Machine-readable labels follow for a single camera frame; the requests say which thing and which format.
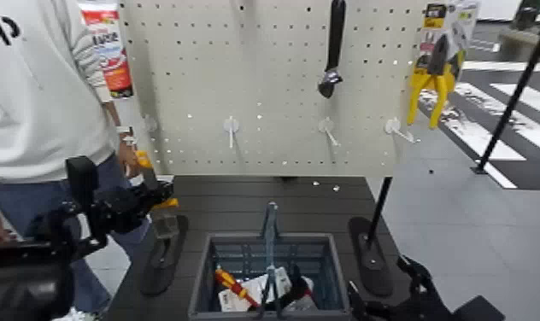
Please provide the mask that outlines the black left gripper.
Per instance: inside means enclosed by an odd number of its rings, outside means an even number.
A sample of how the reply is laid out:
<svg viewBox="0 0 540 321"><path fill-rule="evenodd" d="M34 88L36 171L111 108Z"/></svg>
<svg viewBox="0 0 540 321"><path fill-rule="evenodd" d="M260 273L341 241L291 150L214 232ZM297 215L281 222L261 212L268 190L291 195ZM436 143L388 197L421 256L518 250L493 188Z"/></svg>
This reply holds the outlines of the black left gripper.
<svg viewBox="0 0 540 321"><path fill-rule="evenodd" d="M173 183L158 181L156 189L146 184L95 190L89 207L89 227L94 236L110 232L126 234L147 220L151 209L174 206Z"/></svg>

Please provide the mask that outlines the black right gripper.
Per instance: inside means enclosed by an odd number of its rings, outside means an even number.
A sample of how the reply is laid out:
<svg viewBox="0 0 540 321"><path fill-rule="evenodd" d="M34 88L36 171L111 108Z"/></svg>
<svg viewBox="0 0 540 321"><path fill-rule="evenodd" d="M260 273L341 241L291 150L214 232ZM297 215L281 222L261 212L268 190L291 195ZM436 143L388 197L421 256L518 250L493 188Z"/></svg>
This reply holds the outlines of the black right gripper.
<svg viewBox="0 0 540 321"><path fill-rule="evenodd" d="M431 273L421 263L405 254L400 254L397 266L410 276L410 296L396 306L371 301L371 314L384 320L402 321L447 321L453 314L443 304L441 296L432 287ZM357 321L373 321L358 288L351 280L347 286L352 316Z"/></svg>

